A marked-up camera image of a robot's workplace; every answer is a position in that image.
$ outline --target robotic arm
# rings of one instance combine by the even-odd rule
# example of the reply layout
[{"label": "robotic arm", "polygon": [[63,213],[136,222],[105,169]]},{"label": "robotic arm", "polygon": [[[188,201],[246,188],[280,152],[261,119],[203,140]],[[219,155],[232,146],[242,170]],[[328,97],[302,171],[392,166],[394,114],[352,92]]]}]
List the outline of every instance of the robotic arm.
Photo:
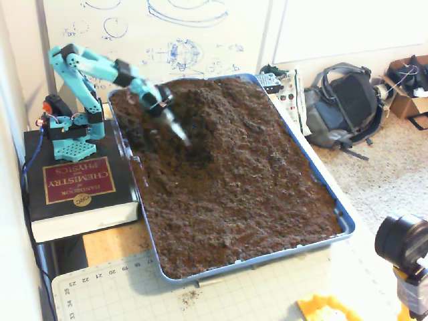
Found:
[{"label": "robotic arm", "polygon": [[[163,85],[152,85],[139,76],[136,69],[128,63],[120,59],[113,62],[74,43],[63,48],[52,48],[49,51],[49,62],[82,103],[86,112],[75,118],[60,113],[61,116],[49,119],[49,136],[53,142],[55,159],[78,161],[96,151],[95,145],[87,143],[87,140],[104,137],[101,100],[86,75],[107,80],[123,88],[129,87],[130,92],[138,95],[138,100],[146,112],[170,127],[186,146],[190,146],[185,132],[168,108],[173,99],[171,91]],[[51,99],[47,100],[47,104],[58,110],[58,106],[63,102],[58,102],[58,99],[53,102]]]}]

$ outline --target cutting mat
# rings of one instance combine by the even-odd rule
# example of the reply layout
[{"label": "cutting mat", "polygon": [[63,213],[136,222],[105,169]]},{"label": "cutting mat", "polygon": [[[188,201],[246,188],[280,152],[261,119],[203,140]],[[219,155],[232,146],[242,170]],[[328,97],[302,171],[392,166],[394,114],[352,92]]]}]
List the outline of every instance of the cutting mat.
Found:
[{"label": "cutting mat", "polygon": [[392,268],[376,257],[372,241],[357,233],[318,251],[184,287],[162,278],[151,249],[57,277],[58,320],[294,321],[303,320],[296,300],[314,292],[337,295],[364,320],[396,320]]}]

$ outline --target gray backpack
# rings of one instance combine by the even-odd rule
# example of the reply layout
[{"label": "gray backpack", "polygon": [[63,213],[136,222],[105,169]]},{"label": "gray backpack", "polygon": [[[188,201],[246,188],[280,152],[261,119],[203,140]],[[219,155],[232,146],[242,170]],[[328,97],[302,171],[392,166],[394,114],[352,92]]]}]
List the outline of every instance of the gray backpack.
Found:
[{"label": "gray backpack", "polygon": [[[328,80],[328,73],[343,77]],[[340,63],[319,73],[311,87],[305,88],[306,115],[311,135],[308,142],[324,148],[340,148],[350,152],[353,144],[367,141],[380,127],[383,103],[370,83],[371,71],[366,67]]]}]

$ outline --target scattered soil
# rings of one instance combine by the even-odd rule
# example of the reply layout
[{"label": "scattered soil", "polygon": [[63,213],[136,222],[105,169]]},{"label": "scattered soil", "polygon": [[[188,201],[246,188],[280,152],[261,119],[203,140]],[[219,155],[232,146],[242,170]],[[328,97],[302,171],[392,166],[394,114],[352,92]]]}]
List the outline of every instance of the scattered soil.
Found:
[{"label": "scattered soil", "polygon": [[312,176],[265,92],[240,79],[177,80],[172,111],[187,150],[126,92],[111,102],[164,273],[184,278],[341,233],[335,201]]},{"label": "scattered soil", "polygon": [[184,293],[180,296],[179,300],[183,305],[183,311],[195,305],[195,300],[199,297],[199,293],[195,290]]}]

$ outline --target book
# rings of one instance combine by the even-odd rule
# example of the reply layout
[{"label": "book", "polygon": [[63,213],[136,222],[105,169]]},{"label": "book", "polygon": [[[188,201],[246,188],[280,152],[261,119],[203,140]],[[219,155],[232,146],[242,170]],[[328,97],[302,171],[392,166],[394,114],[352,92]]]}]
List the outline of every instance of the book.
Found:
[{"label": "book", "polygon": [[[138,219],[139,194],[116,123],[104,121],[106,136],[93,140],[96,152],[79,162],[54,159],[43,138],[28,169],[29,215],[36,242],[80,235]],[[24,133],[29,160],[39,131]]]}]

